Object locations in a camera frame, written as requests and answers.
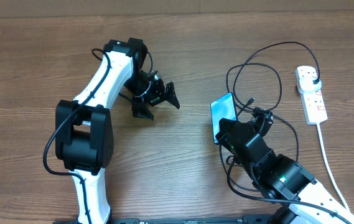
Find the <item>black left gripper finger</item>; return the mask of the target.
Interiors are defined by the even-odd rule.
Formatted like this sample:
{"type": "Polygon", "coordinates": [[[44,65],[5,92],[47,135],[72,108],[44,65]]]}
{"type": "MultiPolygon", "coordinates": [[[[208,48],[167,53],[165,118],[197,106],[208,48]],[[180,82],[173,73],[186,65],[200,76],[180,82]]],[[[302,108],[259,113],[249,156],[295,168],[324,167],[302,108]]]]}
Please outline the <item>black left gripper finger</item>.
{"type": "Polygon", "coordinates": [[[153,120],[154,115],[149,111],[144,103],[132,102],[132,112],[134,118],[153,120]]]}
{"type": "Polygon", "coordinates": [[[166,87],[165,87],[165,99],[170,104],[175,106],[177,109],[180,108],[180,103],[179,103],[179,101],[177,99],[173,82],[170,82],[170,83],[166,84],[166,87]]]}

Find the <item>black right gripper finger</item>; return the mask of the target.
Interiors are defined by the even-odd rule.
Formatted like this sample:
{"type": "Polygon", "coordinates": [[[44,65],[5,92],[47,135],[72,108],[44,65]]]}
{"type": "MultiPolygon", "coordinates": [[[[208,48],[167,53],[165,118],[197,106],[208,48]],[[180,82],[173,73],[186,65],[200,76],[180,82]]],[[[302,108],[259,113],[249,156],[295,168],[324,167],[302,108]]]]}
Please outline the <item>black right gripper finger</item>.
{"type": "Polygon", "coordinates": [[[257,126],[272,126],[273,125],[273,112],[271,110],[261,109],[260,107],[255,107],[252,111],[253,122],[257,126]]]}
{"type": "Polygon", "coordinates": [[[222,118],[219,121],[219,132],[215,135],[218,143],[221,143],[221,138],[237,124],[237,120],[222,118]]]}

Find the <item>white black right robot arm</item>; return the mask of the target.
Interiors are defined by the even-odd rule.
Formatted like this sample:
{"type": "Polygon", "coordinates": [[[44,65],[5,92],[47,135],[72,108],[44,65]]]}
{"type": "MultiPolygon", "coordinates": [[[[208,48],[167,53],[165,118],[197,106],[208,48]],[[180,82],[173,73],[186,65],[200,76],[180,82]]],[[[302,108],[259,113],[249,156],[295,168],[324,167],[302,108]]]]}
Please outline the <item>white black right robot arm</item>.
{"type": "Polygon", "coordinates": [[[306,168],[275,154],[263,139],[273,124],[271,111],[255,108],[246,123],[222,118],[216,139],[248,173],[261,193],[253,200],[281,204],[269,223],[354,223],[354,215],[339,204],[306,168]]]}

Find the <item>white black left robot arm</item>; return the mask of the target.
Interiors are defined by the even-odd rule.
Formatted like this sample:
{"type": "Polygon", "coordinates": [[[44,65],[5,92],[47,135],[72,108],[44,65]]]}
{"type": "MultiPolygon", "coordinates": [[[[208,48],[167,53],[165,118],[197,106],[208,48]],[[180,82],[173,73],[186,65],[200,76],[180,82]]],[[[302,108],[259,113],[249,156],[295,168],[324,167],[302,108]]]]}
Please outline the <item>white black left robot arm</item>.
{"type": "Polygon", "coordinates": [[[43,164],[55,146],[64,164],[62,175],[72,177],[79,214],[74,223],[111,223],[112,211],[106,196],[105,170],[114,151],[110,110],[122,88],[132,93],[128,100],[133,117],[152,120],[148,107],[168,101],[180,103],[172,82],[164,83],[157,72],[142,70],[151,54],[143,40],[110,40],[101,49],[100,67],[89,84],[72,101],[61,100],[55,109],[55,131],[44,150],[43,164]]]}

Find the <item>Samsung Galaxy smartphone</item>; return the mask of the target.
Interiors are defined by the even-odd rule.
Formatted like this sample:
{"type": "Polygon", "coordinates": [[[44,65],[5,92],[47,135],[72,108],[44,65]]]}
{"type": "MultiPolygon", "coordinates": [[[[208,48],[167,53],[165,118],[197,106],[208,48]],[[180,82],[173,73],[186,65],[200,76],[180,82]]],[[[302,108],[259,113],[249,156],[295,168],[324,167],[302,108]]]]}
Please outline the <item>Samsung Galaxy smartphone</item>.
{"type": "Polygon", "coordinates": [[[216,135],[220,132],[220,120],[222,118],[236,121],[236,108],[232,92],[221,96],[210,103],[212,117],[213,142],[218,144],[216,135]]]}

